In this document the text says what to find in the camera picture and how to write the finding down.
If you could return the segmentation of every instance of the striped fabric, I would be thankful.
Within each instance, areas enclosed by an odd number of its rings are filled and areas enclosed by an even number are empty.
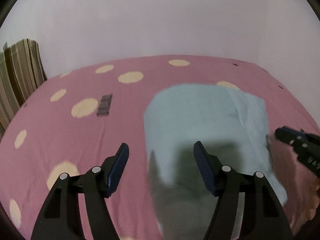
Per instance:
[[[0,53],[0,139],[19,108],[46,79],[37,42],[24,39]]]

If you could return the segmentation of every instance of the light blue cloth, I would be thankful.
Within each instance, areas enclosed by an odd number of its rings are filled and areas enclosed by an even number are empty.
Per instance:
[[[272,172],[262,99],[240,90],[185,84],[158,93],[144,114],[151,196],[164,240],[204,237],[217,199],[206,190],[193,157],[201,141],[237,172],[262,171],[282,205],[285,189]],[[239,234],[243,194],[234,236]]]

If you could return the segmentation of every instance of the white wall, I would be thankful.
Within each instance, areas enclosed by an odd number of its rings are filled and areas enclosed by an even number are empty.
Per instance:
[[[320,124],[320,23],[305,0],[18,0],[0,45],[39,42],[48,77],[160,54],[257,63]]]

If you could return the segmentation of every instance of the pink bedsheet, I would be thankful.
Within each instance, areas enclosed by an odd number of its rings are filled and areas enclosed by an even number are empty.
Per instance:
[[[23,236],[30,239],[52,185],[52,178],[48,178],[63,171],[83,174],[126,142],[130,158],[117,192],[107,200],[110,215],[119,236],[160,240],[148,187],[143,114],[153,96],[167,87],[221,81],[229,83],[220,85],[233,84],[265,100],[270,133],[283,125],[320,133],[291,93],[255,64],[183,55],[101,63],[48,80],[15,116],[0,143],[2,205]],[[97,117],[97,102],[111,93],[109,116]],[[319,181],[296,161],[289,147],[271,141],[276,174],[288,195],[284,210],[297,231],[313,217],[319,204],[315,194]],[[80,200],[83,215],[84,201]],[[92,239],[86,218],[83,224],[87,239]]]

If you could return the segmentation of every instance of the yellow polka dot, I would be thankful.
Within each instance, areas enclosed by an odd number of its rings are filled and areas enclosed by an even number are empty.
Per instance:
[[[103,66],[103,67],[100,67],[96,70],[96,73],[97,74],[101,74],[101,73],[105,73],[105,72],[108,72],[110,70],[113,70],[115,66],[113,65],[106,65],[106,66]]]
[[[79,175],[77,167],[70,162],[62,162],[55,166],[47,179],[47,187],[50,190],[61,173],[68,173],[70,176]]]
[[[98,107],[98,100],[95,98],[85,98],[75,104],[71,110],[71,115],[76,118],[82,118],[92,114]]]
[[[14,141],[14,147],[18,149],[24,142],[24,139],[27,136],[27,130],[22,130],[20,133],[18,133],[16,140]]]
[[[65,77],[66,75],[69,75],[72,71],[66,72],[64,74],[62,74],[60,77]]]
[[[60,98],[62,98],[65,95],[66,92],[67,92],[66,89],[58,90],[52,95],[52,97],[50,98],[50,102],[58,101]]]
[[[183,59],[172,59],[172,60],[169,60],[168,63],[176,67],[185,67],[190,65],[190,62]]]
[[[226,87],[226,88],[239,89],[236,85],[234,85],[230,82],[227,82],[227,81],[219,81],[216,85],[221,86],[221,87]]]
[[[118,77],[118,81],[124,84],[139,82],[143,79],[143,74],[139,71],[130,71]]]
[[[10,199],[9,210],[11,221],[15,225],[16,228],[20,228],[21,226],[21,212],[18,204],[14,199]]]

